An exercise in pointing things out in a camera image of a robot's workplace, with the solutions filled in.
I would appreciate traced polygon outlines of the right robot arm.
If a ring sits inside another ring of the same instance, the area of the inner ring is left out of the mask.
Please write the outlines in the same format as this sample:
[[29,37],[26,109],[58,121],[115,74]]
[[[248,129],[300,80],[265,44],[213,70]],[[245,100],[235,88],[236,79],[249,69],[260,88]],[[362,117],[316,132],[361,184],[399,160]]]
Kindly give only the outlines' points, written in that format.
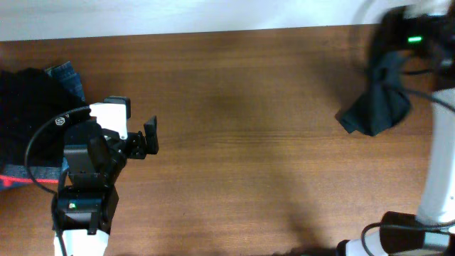
[[342,256],[454,254],[454,2],[413,1],[387,10],[373,32],[365,92],[345,111],[347,132],[375,136],[401,122],[410,97],[432,106],[432,144],[414,214],[386,212]]

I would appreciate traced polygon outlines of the dark green Nike t-shirt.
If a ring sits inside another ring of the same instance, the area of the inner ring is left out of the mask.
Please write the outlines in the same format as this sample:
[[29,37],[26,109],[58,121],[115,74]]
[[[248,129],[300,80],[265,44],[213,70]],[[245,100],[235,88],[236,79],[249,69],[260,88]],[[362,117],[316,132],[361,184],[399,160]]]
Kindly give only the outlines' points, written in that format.
[[411,103],[402,91],[401,69],[405,58],[389,52],[370,59],[367,85],[359,98],[338,118],[347,133],[374,137],[399,124],[410,112]]

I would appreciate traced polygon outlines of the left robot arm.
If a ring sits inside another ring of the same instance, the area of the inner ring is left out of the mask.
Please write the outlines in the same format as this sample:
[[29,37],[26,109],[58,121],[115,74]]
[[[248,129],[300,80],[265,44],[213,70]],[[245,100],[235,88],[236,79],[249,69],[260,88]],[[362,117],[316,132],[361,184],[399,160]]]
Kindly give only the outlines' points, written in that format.
[[130,159],[157,154],[157,118],[129,132],[131,101],[111,96],[67,114],[63,155],[68,169],[58,182],[51,213],[55,255],[103,255],[119,201],[114,186]]

